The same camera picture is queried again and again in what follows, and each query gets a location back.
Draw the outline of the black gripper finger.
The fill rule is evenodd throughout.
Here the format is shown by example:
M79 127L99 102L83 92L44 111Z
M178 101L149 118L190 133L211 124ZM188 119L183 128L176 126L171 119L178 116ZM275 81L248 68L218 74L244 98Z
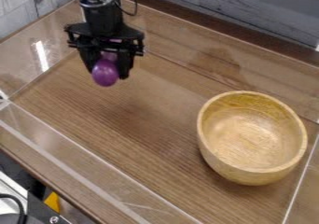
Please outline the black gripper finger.
M127 79L129 77L129 70L133 67L133 61L135 61L135 53L121 49L117 52L117 69L120 79Z
M79 47L79 53L88 73L92 73L93 66L100 60L100 50L93 47Z

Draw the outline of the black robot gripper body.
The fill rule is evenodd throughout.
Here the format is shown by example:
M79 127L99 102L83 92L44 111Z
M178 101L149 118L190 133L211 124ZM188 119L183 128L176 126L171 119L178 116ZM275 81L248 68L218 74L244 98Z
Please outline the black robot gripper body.
M143 55L144 34L123 21L116 0L80 0L84 21L65 27L67 44L75 49Z

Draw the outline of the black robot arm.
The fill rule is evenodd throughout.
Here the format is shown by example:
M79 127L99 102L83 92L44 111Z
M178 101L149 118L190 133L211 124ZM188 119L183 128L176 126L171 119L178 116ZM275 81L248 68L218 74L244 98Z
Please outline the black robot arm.
M116 79L127 79L135 57L143 55L144 33L129 27L123 15L121 0L79 0L84 21L68 24L64 31L67 44L79 53L93 79L103 86Z

